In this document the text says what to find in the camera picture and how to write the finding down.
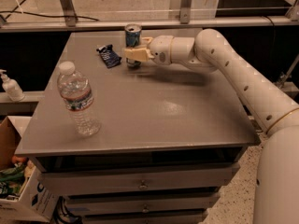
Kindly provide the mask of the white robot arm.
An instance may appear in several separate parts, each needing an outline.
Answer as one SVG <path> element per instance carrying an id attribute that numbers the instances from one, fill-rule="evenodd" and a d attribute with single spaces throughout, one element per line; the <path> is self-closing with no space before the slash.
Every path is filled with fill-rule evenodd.
<path id="1" fill-rule="evenodd" d="M 177 63 L 197 73 L 220 70 L 268 136 L 258 164 L 253 224 L 299 224 L 299 104 L 214 29 L 196 37 L 144 37 L 124 55 L 139 62 Z"/>

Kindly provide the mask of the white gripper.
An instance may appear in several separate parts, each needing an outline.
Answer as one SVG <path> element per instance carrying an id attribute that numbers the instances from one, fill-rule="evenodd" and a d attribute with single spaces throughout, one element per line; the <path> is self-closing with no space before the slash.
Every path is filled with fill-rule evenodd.
<path id="1" fill-rule="evenodd" d="M 169 65 L 171 63 L 171 43 L 173 36 L 171 35 L 160 35 L 153 39 L 153 37 L 142 37 L 141 45 L 148 45 L 142 48 L 127 48 L 124 50 L 126 58 L 147 62 L 152 59 L 159 65 Z"/>

